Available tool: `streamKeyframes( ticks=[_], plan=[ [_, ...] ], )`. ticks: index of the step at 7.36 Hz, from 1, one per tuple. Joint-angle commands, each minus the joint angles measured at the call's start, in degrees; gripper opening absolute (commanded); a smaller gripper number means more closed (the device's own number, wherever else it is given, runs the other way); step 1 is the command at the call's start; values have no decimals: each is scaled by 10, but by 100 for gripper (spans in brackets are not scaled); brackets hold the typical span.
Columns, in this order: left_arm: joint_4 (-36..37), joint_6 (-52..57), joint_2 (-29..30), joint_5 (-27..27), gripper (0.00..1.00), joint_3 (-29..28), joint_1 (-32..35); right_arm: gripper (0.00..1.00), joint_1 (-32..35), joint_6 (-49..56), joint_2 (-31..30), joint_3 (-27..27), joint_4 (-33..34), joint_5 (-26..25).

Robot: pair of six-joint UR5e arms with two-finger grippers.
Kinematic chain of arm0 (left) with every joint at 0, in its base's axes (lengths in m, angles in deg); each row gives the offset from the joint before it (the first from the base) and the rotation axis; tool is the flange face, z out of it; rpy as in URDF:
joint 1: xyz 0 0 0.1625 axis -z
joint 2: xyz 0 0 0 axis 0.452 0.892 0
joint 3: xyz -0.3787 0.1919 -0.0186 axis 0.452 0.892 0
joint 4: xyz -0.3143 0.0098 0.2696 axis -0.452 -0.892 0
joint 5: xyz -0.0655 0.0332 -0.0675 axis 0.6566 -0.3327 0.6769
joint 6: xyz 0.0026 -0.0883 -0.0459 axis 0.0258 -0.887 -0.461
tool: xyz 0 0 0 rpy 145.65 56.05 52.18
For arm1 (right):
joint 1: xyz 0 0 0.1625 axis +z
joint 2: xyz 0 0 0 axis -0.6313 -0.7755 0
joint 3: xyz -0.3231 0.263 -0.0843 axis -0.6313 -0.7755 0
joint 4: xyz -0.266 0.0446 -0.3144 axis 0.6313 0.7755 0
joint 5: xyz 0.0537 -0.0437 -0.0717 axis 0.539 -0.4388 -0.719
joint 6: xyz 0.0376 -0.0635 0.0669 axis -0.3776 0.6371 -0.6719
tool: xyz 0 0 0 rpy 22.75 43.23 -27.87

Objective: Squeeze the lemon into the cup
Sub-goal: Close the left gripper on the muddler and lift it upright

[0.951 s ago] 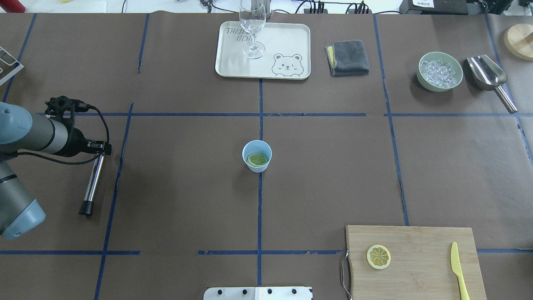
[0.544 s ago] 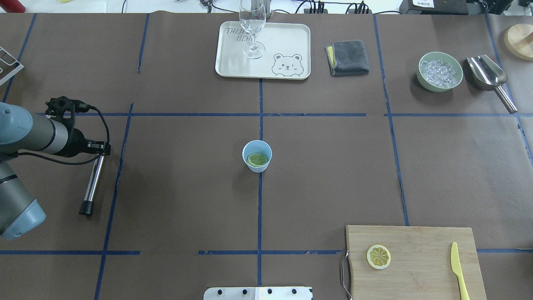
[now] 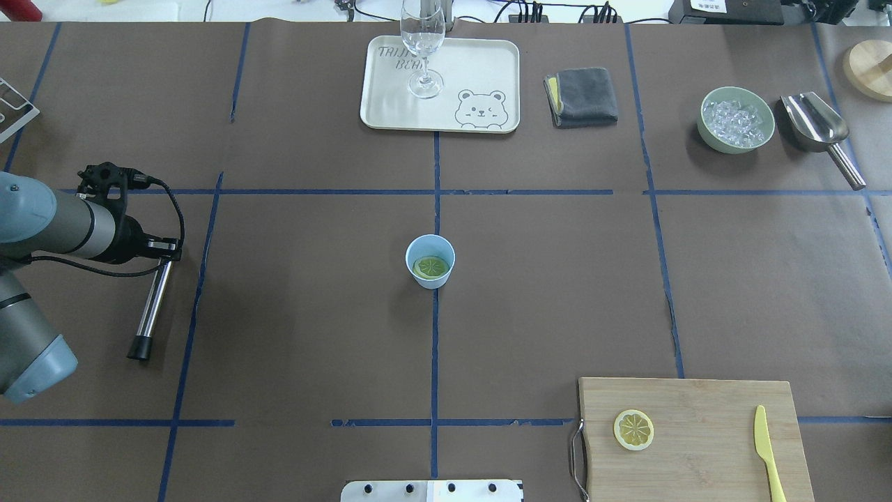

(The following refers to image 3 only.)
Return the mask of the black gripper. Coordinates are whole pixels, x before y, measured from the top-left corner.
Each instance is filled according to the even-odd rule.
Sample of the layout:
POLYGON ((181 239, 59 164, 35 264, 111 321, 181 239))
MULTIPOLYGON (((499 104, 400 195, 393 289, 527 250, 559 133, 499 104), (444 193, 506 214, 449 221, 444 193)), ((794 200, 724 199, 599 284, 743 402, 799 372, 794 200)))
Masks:
POLYGON ((77 172, 77 197, 87 205, 91 216, 89 234, 75 251, 76 257, 105 264, 124 264, 135 257, 180 261, 183 245, 183 213, 169 186, 139 171, 111 162, 86 166, 77 172), (159 185, 168 195, 178 216, 178 238, 162 238, 143 231, 128 216, 130 190, 147 190, 159 185))

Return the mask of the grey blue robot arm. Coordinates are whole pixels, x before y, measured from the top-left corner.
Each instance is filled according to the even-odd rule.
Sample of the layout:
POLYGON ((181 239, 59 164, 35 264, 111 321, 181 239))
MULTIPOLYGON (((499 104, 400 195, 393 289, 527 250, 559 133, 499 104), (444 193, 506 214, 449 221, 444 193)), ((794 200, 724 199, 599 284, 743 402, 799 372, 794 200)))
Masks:
POLYGON ((72 193, 25 175, 2 174, 2 396, 21 404, 67 379, 79 365, 60 326, 45 314, 31 287, 55 288, 51 298, 89 327, 108 317, 114 303, 86 292, 66 271, 36 270, 38 264, 69 266, 105 277, 152 279, 128 356, 146 361, 169 282, 181 260, 185 217, 165 181, 111 162, 79 172, 72 193), (178 233, 147 232, 128 212, 135 190, 159 187, 176 213, 178 233))

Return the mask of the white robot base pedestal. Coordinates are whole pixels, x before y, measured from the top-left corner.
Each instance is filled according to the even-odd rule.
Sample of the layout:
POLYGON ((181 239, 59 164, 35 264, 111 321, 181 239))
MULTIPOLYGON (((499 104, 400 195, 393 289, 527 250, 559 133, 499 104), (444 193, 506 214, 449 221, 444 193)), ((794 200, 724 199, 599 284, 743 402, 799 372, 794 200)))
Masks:
POLYGON ((521 480, 354 480, 341 501, 523 501, 521 480))

